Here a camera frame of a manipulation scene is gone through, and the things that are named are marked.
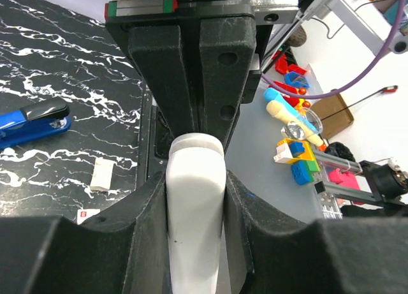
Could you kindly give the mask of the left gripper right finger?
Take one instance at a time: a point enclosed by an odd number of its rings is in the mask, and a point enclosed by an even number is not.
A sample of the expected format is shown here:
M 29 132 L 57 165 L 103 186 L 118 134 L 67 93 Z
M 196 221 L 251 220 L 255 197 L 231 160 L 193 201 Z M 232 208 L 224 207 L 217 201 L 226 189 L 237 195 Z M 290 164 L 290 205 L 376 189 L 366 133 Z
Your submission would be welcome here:
M 224 231 L 233 293 L 406 293 L 407 219 L 305 224 L 228 172 Z

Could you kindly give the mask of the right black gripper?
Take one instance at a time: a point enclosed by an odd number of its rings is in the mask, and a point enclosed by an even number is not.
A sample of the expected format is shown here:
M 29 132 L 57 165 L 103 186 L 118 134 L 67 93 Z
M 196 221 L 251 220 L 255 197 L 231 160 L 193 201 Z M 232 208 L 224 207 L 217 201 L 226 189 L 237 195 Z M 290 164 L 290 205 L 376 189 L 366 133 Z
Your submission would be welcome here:
M 105 20 L 164 15 L 221 17 L 250 15 L 258 25 L 287 24 L 299 0 L 111 0 Z M 203 101 L 201 130 L 228 148 L 256 48 L 253 18 L 212 18 L 200 26 Z M 129 54 L 146 81 L 164 119 L 178 137 L 197 130 L 179 26 L 134 27 Z

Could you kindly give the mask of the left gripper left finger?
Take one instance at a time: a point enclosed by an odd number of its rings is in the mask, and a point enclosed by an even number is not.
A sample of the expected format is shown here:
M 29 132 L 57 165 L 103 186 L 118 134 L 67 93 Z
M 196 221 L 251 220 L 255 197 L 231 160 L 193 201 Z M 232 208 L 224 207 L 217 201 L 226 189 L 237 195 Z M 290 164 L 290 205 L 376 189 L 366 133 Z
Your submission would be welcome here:
M 165 175 L 75 224 L 1 220 L 2 293 L 167 293 Z

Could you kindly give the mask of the white plastic stick tool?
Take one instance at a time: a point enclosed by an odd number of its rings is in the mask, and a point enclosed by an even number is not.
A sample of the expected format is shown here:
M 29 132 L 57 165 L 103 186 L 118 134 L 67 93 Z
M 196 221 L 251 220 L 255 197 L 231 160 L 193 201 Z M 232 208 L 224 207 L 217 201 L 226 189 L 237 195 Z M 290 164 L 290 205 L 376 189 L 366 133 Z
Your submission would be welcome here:
M 226 189 L 221 142 L 204 133 L 174 139 L 165 181 L 172 292 L 215 293 Z

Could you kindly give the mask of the blue black stapler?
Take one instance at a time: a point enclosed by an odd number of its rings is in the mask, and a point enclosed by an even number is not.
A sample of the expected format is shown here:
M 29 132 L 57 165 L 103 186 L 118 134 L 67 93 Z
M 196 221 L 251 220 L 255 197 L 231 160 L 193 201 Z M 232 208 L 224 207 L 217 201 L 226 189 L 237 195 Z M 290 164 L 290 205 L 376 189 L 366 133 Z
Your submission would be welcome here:
M 1 149 L 66 132 L 69 113 L 65 100 L 51 98 L 1 115 Z

